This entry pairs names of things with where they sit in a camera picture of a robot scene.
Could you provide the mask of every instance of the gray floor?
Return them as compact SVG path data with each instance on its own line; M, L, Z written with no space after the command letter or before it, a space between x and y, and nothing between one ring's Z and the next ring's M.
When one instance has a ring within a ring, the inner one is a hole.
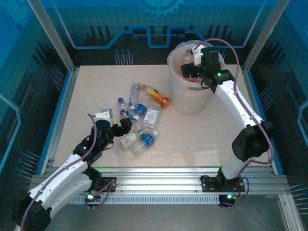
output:
M283 231L276 198L250 195L241 206L222 211L217 205L105 205L87 210L67 205L46 231Z

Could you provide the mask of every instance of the clear plastic bottle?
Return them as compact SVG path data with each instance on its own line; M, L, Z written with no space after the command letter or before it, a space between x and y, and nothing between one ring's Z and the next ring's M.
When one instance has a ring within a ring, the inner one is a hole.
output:
M142 121L142 125L154 129L160 117L160 109L158 103L150 105Z
M135 110L138 104L138 101L139 101L139 95L140 95L140 84L133 83L131 85L131 91L130 91L130 97L129 97L129 108L131 110Z
M148 110L148 106L151 103L151 99L148 95L144 95L139 104L137 104L137 107L135 109L135 114L139 117L144 117L146 111Z
M168 107L170 99L161 93L159 93L155 88L151 86L141 85L141 89L145 90L154 101L156 101L161 107Z
M151 130L147 127L142 127L138 131L134 130L130 132L126 137L120 140L123 149L131 147L137 140L150 133Z
M127 106L125 106L123 98L118 98L117 101L119 102L119 105L120 105L121 119L125 118L126 116L130 118L131 120L135 120L135 121L139 119L139 116L136 116L136 115L134 117L132 116L131 111L128 109Z
M146 134L145 136L141 137L141 140L135 143L133 147L134 153L139 155L144 152L145 149L152 146L155 142L155 138L157 137L157 135L157 131L152 131L150 134Z

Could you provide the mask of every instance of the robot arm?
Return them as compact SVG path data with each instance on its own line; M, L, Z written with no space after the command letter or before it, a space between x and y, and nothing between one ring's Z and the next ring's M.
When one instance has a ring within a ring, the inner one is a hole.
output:
M200 45L196 50L191 50L191 55L194 55L194 63L181 66L183 76L200 77L207 88L224 102L238 128L242 130L232 143L234 155L218 172L217 178L221 189L224 190L228 187L227 182L237 178L246 164L266 152L269 145L257 124L235 96L234 77L230 71L220 69L218 50ZM236 89L236 91L253 117L267 133L270 133L272 124L263 122L262 118L252 110L240 90Z
M115 136L123 136L131 130L132 123L126 117L120 120L121 126L113 125L111 123L113 117L111 109L106 109L96 114L95 117L100 120L95 123L97 135L93 149L90 150L94 141L94 127L92 127L91 134L76 146L73 154L57 171L28 193L19 194L12 212L16 224L21 225L26 209L38 193L40 194L30 207L24 223L26 230L45 230L55 214L75 196L85 191L97 192L107 184L106 179L102 179L100 172L92 168L91 165L102 156L102 151L113 143ZM90 151L89 155L81 159L87 151ZM42 191L43 185L47 182L49 184Z

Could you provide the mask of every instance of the beige tabletop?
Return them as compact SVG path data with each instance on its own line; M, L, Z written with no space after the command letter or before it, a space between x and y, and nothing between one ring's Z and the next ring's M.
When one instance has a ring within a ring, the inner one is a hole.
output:
M236 65L226 65L235 75ZM134 82L154 86L170 96L167 65L81 66L66 115L54 166L58 167L83 138L90 134L92 122L87 113L99 113L111 108L114 122L120 119L117 99L128 101ZM249 101L240 72L238 86ZM184 115L173 106L162 110L155 144L136 156L124 151L120 138L112 149L103 152L94 167L217 167L233 155L231 143L240 132L222 101L211 96L206 108L196 115ZM267 161L263 154L258 160Z

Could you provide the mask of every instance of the white trash bin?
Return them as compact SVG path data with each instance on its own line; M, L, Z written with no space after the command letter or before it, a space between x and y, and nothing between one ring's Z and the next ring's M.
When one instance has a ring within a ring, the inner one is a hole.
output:
M189 82L181 77L181 65L185 64L185 52L191 50L196 44L201 41L187 41L180 43L168 56L167 63L170 69L170 91L171 91L171 103L173 107L184 114L193 115L201 112L211 95L213 94L211 89L203 89L200 86L199 80L197 83ZM225 63L219 54L220 68L224 70Z

